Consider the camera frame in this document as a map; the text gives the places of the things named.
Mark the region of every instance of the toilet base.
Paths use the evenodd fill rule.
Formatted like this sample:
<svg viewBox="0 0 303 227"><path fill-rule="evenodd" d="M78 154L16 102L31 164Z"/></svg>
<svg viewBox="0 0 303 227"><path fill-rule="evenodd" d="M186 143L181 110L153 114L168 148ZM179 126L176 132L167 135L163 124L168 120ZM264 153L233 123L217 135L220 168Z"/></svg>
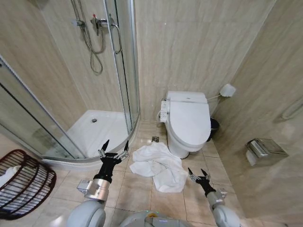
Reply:
<svg viewBox="0 0 303 227"><path fill-rule="evenodd" d="M167 135L167 141L169 144L169 151L172 155L177 156L181 159L185 159L189 156L189 151L184 150L183 148L179 147L170 137Z"/></svg>

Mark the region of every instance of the glass shower door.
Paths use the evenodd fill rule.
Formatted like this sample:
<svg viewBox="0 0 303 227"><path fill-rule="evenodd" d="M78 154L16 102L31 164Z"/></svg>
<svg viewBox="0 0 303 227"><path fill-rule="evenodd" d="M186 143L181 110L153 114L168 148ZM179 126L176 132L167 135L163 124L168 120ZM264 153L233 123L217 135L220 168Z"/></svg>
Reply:
<svg viewBox="0 0 303 227"><path fill-rule="evenodd" d="M139 114L137 49L133 0L104 0L126 121L133 128Z"/></svg>
<svg viewBox="0 0 303 227"><path fill-rule="evenodd" d="M85 158L0 58L0 126L43 157Z"/></svg>

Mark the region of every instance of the bathroom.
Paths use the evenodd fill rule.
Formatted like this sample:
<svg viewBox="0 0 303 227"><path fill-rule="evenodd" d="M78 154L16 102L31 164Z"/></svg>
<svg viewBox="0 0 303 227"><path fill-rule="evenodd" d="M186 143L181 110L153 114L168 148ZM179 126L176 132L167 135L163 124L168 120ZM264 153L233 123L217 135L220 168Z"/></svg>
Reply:
<svg viewBox="0 0 303 227"><path fill-rule="evenodd" d="M102 50L96 55L72 2L82 19L78 1L0 3L1 157L22 149L57 174L36 210L0 226L65 226L85 200L77 185L96 174L98 149L108 139L111 152L129 140L130 155L114 168L105 226L138 210L215 226L189 178L182 192L161 193L129 166L153 136L168 144L156 118L168 91L211 98L225 84L234 95L208 101L220 128L183 168L205 169L212 186L228 192L225 203L244 227L303 226L303 112L281 118L303 96L302 1L82 0L85 34L93 51ZM93 14L111 21L98 35ZM254 138L273 139L288 157L250 166L245 145Z"/></svg>

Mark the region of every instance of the wall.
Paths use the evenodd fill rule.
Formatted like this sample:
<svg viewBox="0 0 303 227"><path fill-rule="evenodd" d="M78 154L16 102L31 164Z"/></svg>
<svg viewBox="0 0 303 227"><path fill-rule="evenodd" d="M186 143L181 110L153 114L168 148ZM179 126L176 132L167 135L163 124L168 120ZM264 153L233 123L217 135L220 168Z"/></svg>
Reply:
<svg viewBox="0 0 303 227"><path fill-rule="evenodd" d="M0 133L0 158L15 149L24 150L24 148L20 144L17 144L16 142L10 140L5 135Z"/></svg>
<svg viewBox="0 0 303 227"><path fill-rule="evenodd" d="M93 48L99 51L102 46L101 35L97 36L89 20L92 19L93 14L96 14L98 18L106 19L103 1L85 0L81 2ZM98 55L103 64L103 72L97 75L90 68L90 52L84 44L80 29L71 23L75 19L71 0L37 0L37 3L86 108L122 112L123 106L115 60L107 28L104 29L105 49Z"/></svg>
<svg viewBox="0 0 303 227"><path fill-rule="evenodd" d="M103 8L86 2L88 18L93 7ZM71 24L69 0L3 0L0 14L1 55L65 130L88 109L123 111L108 34L104 72L96 76L79 28Z"/></svg>
<svg viewBox="0 0 303 227"><path fill-rule="evenodd" d="M234 77L275 1L135 3L141 118L155 120L168 90L217 95Z"/></svg>
<svg viewBox="0 0 303 227"><path fill-rule="evenodd" d="M68 129L85 104L33 0L0 3L0 52L57 121Z"/></svg>
<svg viewBox="0 0 303 227"><path fill-rule="evenodd" d="M303 223L303 112L281 113L303 96L303 2L278 0L214 117L220 158L247 217ZM245 144L272 138L289 157L270 167L250 167Z"/></svg>

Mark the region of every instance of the shower door handle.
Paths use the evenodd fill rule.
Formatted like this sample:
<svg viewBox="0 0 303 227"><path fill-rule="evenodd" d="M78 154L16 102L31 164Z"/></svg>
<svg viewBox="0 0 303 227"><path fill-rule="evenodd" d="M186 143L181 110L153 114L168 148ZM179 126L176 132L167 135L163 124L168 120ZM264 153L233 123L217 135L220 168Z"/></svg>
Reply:
<svg viewBox="0 0 303 227"><path fill-rule="evenodd" d="M120 34L120 29L119 26L116 23L111 23L111 26L114 26L117 31L118 31L118 36L119 36L119 50L116 50L115 53L118 54L122 51L122 43L121 43L121 34Z"/></svg>

